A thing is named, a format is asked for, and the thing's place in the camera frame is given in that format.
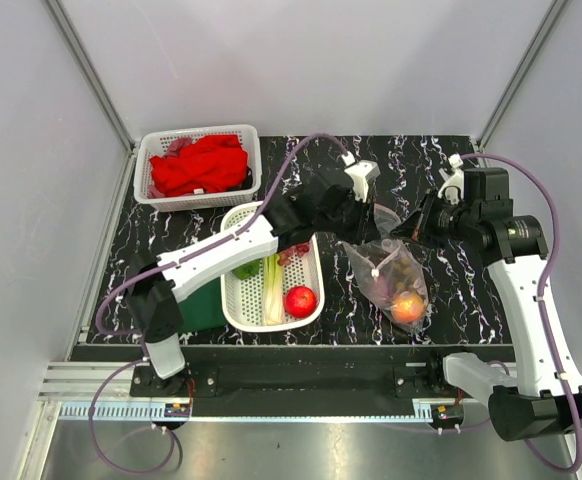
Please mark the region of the red fake apple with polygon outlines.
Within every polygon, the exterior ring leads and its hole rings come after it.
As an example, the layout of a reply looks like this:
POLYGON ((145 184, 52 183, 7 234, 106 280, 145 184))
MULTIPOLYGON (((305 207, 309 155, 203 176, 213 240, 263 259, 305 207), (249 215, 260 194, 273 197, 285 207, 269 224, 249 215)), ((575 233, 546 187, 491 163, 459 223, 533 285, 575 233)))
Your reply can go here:
POLYGON ((307 286, 291 288, 284 298, 285 312, 294 318, 304 319, 312 315, 316 307, 317 297, 307 286))

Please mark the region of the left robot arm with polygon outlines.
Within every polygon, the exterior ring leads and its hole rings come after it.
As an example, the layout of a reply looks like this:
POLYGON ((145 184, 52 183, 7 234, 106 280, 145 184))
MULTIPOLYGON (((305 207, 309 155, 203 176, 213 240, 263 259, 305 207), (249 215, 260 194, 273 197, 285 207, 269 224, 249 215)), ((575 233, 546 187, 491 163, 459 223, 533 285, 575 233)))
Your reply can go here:
POLYGON ((378 237, 367 182, 308 183, 262 202, 245 222, 195 245, 153 260, 124 284, 126 300, 153 368, 152 384, 167 396, 186 386, 178 340, 179 303, 208 282, 250 261, 303 243, 318 232, 349 243, 378 237))

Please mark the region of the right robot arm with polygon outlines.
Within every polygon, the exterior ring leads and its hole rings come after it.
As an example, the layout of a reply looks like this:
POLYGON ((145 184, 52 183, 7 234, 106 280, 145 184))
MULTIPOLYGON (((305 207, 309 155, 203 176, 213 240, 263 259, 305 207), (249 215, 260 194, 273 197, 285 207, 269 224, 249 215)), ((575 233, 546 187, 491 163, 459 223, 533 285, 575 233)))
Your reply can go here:
POLYGON ((449 354, 425 371, 437 396, 460 388, 488 409, 505 441, 568 434, 582 426, 582 375, 570 354, 549 280, 549 250, 539 221, 517 216, 502 168, 469 168, 429 192, 393 236, 438 248, 472 247, 498 292, 514 347, 508 376, 469 353, 449 354))

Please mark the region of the beige fake garlic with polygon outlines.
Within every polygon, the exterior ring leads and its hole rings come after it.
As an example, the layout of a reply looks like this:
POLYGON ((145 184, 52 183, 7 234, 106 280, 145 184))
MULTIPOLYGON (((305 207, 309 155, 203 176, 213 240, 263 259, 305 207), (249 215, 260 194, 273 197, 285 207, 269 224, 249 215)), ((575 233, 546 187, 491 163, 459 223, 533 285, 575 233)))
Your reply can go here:
POLYGON ((263 324, 275 326, 283 323, 283 266, 279 255, 274 254, 263 260, 263 324))

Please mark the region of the clear zip top bag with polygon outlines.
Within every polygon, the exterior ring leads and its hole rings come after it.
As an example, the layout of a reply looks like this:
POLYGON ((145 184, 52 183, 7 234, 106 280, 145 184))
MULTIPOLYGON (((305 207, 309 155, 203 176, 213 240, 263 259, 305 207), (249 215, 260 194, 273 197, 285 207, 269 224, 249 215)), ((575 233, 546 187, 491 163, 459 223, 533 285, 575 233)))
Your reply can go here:
POLYGON ((418 333, 429 306, 423 268, 393 233, 400 224, 395 212, 377 204, 373 219, 379 239, 343 244, 358 288, 394 325, 418 333))

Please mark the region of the green fake pepper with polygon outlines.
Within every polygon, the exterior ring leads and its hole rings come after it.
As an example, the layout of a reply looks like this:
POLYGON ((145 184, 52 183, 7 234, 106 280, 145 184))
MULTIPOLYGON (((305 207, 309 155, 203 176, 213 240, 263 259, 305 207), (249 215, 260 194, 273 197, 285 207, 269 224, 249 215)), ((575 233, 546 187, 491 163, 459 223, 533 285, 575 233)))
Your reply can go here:
POLYGON ((261 261, 254 260, 245 263, 233 270, 233 274, 239 280, 247 280, 259 274, 261 268, 261 261))

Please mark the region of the orange fake fruit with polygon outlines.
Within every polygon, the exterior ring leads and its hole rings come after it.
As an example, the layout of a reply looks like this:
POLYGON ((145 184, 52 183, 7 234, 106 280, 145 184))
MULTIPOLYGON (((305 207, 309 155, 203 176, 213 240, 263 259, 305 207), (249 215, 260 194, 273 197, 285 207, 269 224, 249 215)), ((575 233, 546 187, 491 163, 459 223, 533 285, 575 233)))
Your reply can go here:
POLYGON ((426 312, 426 302, 416 292, 403 292, 392 300, 390 312, 395 322, 411 324, 423 317, 426 312))

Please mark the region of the purple fake onion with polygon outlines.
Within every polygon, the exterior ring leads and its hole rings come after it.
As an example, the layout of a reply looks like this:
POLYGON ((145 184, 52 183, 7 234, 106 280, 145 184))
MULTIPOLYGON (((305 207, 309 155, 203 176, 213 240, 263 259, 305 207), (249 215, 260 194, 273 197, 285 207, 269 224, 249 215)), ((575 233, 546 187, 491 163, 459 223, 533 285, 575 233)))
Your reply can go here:
POLYGON ((373 278, 369 286, 369 298, 374 303, 389 302, 393 295, 393 286, 386 277, 373 278))

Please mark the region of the purple fake grapes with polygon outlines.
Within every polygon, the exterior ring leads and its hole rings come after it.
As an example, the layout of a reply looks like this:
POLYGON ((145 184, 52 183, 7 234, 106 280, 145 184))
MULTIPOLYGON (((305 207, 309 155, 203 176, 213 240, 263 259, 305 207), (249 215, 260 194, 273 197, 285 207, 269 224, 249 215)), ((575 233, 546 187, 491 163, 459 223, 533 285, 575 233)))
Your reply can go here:
POLYGON ((280 266, 289 266, 295 258, 302 258, 310 251, 310 243, 300 243, 289 247, 277 255, 277 263, 280 266))

